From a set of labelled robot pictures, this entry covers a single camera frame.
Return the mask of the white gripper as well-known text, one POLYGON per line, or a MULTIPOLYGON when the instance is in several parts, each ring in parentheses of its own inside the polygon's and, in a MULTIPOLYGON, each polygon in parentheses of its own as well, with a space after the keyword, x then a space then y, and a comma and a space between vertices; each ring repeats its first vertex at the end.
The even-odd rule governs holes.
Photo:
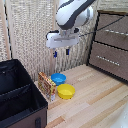
MULTIPOLYGON (((58 30, 50 31, 46 35, 46 46, 49 49, 76 45, 79 42, 77 33, 68 36, 62 35, 58 30)), ((70 54, 70 49, 66 49, 66 55, 70 54)), ((57 57, 57 51, 54 49, 53 57, 57 57)))

